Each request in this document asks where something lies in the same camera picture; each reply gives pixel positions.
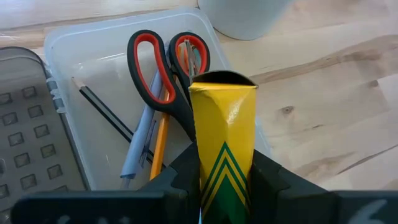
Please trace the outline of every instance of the wooden table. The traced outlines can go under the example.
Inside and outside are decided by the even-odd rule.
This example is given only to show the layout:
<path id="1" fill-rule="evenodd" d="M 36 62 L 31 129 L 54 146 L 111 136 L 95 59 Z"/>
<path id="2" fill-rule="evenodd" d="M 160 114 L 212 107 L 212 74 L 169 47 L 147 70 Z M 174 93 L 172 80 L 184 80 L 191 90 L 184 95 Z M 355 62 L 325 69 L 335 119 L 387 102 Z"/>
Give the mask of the wooden table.
<path id="1" fill-rule="evenodd" d="M 42 56 L 48 31 L 196 0 L 0 1 L 0 47 Z M 327 189 L 398 189 L 398 1 L 295 1 L 253 41 L 218 33 L 233 68 L 258 82 L 275 160 Z"/>

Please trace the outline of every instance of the pencil tip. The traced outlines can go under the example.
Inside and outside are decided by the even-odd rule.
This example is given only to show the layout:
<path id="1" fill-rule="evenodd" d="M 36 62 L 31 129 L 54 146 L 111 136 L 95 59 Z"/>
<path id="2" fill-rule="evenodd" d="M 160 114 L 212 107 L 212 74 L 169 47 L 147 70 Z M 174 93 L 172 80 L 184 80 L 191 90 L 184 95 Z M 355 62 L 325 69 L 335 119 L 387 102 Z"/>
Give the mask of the pencil tip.
<path id="1" fill-rule="evenodd" d="M 72 77 L 72 82 L 80 89 L 83 86 L 86 86 L 80 79 Z"/>

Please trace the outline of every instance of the white cup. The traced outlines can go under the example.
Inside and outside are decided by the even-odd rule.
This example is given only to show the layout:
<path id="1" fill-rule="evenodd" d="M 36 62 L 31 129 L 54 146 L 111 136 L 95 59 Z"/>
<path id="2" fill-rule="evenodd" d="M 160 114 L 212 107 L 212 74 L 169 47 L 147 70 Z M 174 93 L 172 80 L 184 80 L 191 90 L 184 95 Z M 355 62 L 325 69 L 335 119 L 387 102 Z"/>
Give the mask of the white cup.
<path id="1" fill-rule="evenodd" d="M 221 33 L 239 40 L 264 35 L 293 0 L 198 0 Z"/>

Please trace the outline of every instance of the yellow box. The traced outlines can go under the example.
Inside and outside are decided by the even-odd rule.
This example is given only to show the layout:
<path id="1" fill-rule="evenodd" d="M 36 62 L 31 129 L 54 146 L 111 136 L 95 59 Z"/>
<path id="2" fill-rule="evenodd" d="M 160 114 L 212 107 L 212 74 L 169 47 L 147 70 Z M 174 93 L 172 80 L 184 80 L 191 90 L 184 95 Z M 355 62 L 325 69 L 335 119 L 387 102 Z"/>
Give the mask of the yellow box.
<path id="1" fill-rule="evenodd" d="M 256 89 L 248 78 L 216 71 L 189 88 L 201 162 L 203 223 L 246 223 L 254 152 Z"/>

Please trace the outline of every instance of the scissors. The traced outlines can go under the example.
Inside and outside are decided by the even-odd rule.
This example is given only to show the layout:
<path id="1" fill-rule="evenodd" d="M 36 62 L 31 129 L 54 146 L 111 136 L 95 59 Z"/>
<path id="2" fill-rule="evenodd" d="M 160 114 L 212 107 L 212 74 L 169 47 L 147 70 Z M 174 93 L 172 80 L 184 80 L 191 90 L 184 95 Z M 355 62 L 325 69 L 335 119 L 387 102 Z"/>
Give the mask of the scissors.
<path id="1" fill-rule="evenodd" d="M 195 124 L 193 122 L 193 112 L 191 109 L 190 96 L 188 87 L 190 86 L 189 71 L 182 66 L 181 59 L 178 55 L 179 45 L 185 40 L 196 47 L 200 54 L 200 68 L 198 73 L 204 73 L 210 67 L 210 52 L 205 41 L 198 35 L 191 32 L 182 32 L 172 38 L 169 45 L 168 56 L 170 64 L 167 63 L 164 43 L 160 36 L 151 30 L 137 31 L 130 37 L 127 45 L 127 64 L 129 66 L 131 78 L 147 105 L 157 111 L 167 113 L 173 116 L 188 134 L 191 141 L 195 140 Z M 147 83 L 142 76 L 139 66 L 137 48 L 141 42 L 150 42 L 154 46 L 155 61 L 159 69 L 160 77 L 167 91 L 170 93 L 168 100 L 161 100 L 154 96 L 150 91 Z M 179 90 L 173 75 L 176 75 L 183 93 Z"/>

